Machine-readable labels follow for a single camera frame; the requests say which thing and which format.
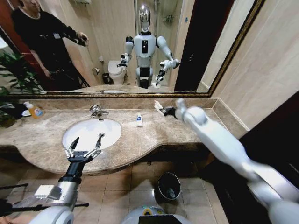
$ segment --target white sink basin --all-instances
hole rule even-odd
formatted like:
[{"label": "white sink basin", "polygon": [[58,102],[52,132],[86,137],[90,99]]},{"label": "white sink basin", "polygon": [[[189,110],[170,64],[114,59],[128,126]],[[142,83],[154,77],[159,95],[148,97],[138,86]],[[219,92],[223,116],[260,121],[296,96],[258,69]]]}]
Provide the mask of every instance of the white sink basin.
[{"label": "white sink basin", "polygon": [[79,142],[75,151],[91,151],[99,139],[99,134],[104,133],[101,139],[101,149],[112,146],[121,136],[121,125],[109,119],[90,119],[81,121],[71,126],[62,138],[62,144],[69,148],[71,143],[77,138]]}]

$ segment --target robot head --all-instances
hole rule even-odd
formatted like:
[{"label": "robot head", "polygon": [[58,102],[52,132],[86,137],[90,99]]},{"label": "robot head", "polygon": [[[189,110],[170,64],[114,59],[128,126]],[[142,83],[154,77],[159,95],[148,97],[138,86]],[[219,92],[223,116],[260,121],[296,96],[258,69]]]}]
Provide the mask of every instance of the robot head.
[{"label": "robot head", "polygon": [[141,31],[147,33],[150,30],[150,7],[142,5],[139,9]]}]

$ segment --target orange bottle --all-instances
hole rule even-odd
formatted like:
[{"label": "orange bottle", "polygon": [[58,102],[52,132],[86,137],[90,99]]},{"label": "orange bottle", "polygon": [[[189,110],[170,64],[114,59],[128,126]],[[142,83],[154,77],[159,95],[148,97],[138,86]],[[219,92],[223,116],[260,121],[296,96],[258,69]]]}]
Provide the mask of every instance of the orange bottle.
[{"label": "orange bottle", "polygon": [[41,108],[31,104],[30,102],[25,102],[24,105],[28,108],[31,116],[35,119],[41,118],[45,114]]}]

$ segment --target toilet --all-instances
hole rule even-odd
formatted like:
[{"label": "toilet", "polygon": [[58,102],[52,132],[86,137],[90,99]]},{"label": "toilet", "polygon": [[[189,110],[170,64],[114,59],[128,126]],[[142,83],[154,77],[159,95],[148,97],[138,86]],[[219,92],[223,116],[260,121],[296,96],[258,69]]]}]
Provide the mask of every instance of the toilet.
[{"label": "toilet", "polygon": [[110,78],[113,79],[114,85],[122,85],[126,74],[126,67],[117,67],[120,61],[109,61],[108,72]]}]

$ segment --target black trash can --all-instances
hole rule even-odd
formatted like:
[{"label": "black trash can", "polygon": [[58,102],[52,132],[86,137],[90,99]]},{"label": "black trash can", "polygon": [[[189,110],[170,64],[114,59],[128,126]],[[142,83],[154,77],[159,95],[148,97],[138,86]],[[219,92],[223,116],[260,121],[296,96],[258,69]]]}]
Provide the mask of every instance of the black trash can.
[{"label": "black trash can", "polygon": [[175,200],[181,193],[181,183],[173,173],[164,173],[158,182],[158,191],[163,198]]},{"label": "black trash can", "polygon": [[102,77],[103,77],[104,84],[106,85],[112,84],[112,78],[110,78],[109,73],[104,73]]}]

